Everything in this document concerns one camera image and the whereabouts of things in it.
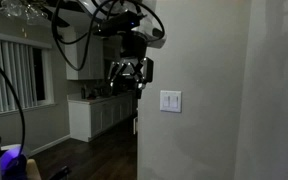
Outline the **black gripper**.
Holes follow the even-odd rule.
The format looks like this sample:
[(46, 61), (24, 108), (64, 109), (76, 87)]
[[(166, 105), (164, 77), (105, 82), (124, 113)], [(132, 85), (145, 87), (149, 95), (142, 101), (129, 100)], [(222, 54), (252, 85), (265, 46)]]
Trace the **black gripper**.
[(131, 64), (131, 82), (135, 88), (137, 99), (142, 97), (142, 91), (147, 83), (153, 81), (154, 61), (145, 57), (147, 42), (140, 33), (127, 32), (120, 33), (122, 37), (119, 62), (112, 62), (110, 65), (108, 80), (110, 86), (114, 87), (115, 79), (126, 68), (126, 64)]

